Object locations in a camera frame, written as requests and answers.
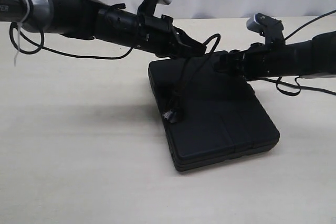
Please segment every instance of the zip tie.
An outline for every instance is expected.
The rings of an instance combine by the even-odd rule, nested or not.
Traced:
[[[27,5],[27,13],[21,19],[20,22],[17,22],[17,51],[16,51],[16,54],[14,56],[14,67],[16,67],[16,59],[17,59],[17,56],[19,55],[19,53],[21,51],[21,48],[20,48],[21,28],[22,28],[23,22],[27,19],[28,15],[30,13],[29,1],[28,0],[25,0],[25,1],[26,1],[26,5]]]

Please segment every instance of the black box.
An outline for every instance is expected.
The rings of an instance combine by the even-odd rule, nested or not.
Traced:
[[[189,62],[185,80],[203,60]],[[161,114],[183,62],[169,59],[149,64],[150,83]],[[280,138],[244,78],[217,73],[212,65],[209,61],[187,86],[184,120],[171,124],[163,119],[174,165],[180,172],[269,151]]]

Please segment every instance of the black case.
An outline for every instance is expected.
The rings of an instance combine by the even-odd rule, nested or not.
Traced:
[[[190,61],[189,79],[204,59]],[[159,60],[149,65],[151,87],[160,113],[164,111],[184,60]],[[209,61],[183,95],[184,120],[163,125],[176,170],[182,172],[227,159],[269,151],[280,134],[241,77],[213,70]]]

